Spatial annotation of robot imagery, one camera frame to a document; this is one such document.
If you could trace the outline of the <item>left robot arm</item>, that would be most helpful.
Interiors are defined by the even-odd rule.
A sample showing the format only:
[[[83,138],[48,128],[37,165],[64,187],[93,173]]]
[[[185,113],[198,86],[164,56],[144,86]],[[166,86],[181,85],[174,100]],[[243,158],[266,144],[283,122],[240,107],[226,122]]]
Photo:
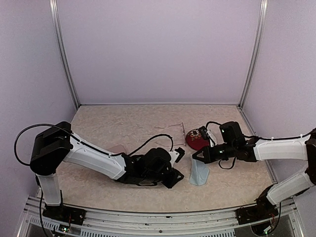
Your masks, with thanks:
[[[18,140],[23,133],[36,127],[46,127],[46,130],[35,137],[30,162],[25,163],[18,156]],[[174,168],[174,164],[185,154],[181,148],[151,148],[144,155],[138,155],[136,151],[115,154],[79,137],[66,121],[56,125],[34,124],[23,129],[16,136],[13,149],[17,161],[28,166],[36,175],[41,189],[40,206],[44,208],[41,214],[71,224],[81,225],[86,211],[63,204],[56,174],[58,166],[63,162],[88,168],[115,182],[137,187],[162,184],[171,189],[184,179],[184,175]]]

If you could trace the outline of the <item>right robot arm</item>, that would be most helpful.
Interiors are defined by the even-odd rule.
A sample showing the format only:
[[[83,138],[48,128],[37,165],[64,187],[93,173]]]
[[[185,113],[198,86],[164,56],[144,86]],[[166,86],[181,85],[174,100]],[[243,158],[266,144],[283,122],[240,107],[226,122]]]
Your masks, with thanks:
[[[245,162],[273,159],[296,159],[307,161],[303,168],[289,178],[263,190],[250,207],[236,210],[240,225],[257,222],[280,214],[277,205],[282,201],[304,193],[316,184],[316,131],[287,138],[262,138],[246,136],[236,121],[219,126],[223,143],[216,145],[213,140],[192,156],[205,164],[235,158]]]

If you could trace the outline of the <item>small blue cleaning cloth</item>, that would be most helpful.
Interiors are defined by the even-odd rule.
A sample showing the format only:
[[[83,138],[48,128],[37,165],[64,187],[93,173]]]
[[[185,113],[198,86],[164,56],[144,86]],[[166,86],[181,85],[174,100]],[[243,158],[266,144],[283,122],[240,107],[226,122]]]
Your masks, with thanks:
[[[206,164],[199,160],[191,159],[191,174],[189,183],[195,186],[203,186],[206,184],[209,176],[209,168]]]

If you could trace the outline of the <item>pink glasses case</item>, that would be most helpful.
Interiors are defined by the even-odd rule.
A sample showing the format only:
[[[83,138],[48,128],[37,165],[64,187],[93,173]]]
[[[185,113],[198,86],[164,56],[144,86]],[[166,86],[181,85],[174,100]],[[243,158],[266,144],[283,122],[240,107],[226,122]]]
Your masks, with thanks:
[[[127,153],[126,148],[123,145],[116,145],[113,147],[110,147],[107,149],[107,151],[113,153],[113,154],[119,154],[119,153]]]

